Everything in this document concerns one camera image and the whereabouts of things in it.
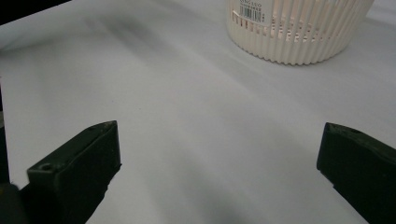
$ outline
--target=white table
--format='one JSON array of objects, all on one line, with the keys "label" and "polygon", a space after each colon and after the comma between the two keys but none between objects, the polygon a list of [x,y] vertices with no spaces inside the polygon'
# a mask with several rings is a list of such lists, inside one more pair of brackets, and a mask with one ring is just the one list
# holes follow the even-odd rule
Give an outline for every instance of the white table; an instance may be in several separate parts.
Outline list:
[{"label": "white table", "polygon": [[324,63],[255,58],[225,1],[75,0],[0,27],[12,181],[117,120],[122,167],[89,223],[365,223],[316,169],[325,122],[396,147],[396,2]]}]

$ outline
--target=beige basket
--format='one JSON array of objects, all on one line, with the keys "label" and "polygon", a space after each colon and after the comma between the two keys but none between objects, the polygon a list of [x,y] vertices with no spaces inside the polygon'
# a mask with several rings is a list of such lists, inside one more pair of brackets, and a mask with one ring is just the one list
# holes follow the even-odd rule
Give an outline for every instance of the beige basket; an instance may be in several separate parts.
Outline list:
[{"label": "beige basket", "polygon": [[233,41],[247,52],[284,64],[327,60],[350,42],[374,0],[273,0],[270,26],[238,14],[228,0],[227,26]]}]

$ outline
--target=barcode label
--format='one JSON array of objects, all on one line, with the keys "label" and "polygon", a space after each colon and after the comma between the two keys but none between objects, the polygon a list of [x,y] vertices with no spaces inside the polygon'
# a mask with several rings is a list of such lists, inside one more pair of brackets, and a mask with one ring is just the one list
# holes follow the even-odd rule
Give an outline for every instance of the barcode label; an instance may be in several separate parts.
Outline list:
[{"label": "barcode label", "polygon": [[271,25],[272,10],[273,0],[235,0],[233,5],[233,11],[239,16],[263,26]]}]

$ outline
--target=barcode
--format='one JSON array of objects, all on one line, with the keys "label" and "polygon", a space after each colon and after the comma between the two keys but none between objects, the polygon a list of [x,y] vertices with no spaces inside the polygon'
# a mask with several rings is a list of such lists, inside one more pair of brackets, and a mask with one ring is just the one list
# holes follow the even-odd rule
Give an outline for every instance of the barcode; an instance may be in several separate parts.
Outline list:
[{"label": "barcode", "polygon": [[262,13],[259,10],[261,10],[261,9],[255,10],[250,7],[240,6],[239,14],[241,16],[251,19],[253,21],[261,22],[262,21]]}]

